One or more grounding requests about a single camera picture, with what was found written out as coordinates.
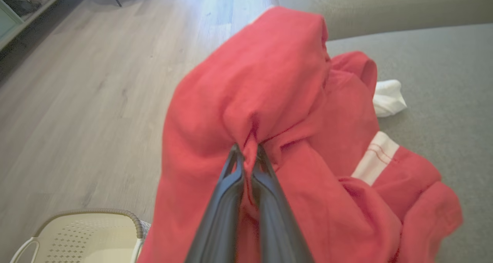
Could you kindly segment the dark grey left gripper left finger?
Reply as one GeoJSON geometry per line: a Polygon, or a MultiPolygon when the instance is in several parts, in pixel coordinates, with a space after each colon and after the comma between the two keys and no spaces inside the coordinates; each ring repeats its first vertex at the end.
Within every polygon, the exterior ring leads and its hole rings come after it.
{"type": "Polygon", "coordinates": [[[236,228],[244,183],[244,157],[239,145],[234,144],[187,253],[186,263],[235,262],[236,228]]]}

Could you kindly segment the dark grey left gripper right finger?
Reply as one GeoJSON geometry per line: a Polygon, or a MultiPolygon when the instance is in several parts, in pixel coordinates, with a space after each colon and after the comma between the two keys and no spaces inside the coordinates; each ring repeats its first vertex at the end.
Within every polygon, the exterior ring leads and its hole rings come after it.
{"type": "Polygon", "coordinates": [[[267,153],[261,145],[257,149],[251,183],[252,195],[259,210],[261,262],[315,262],[267,153]]]}

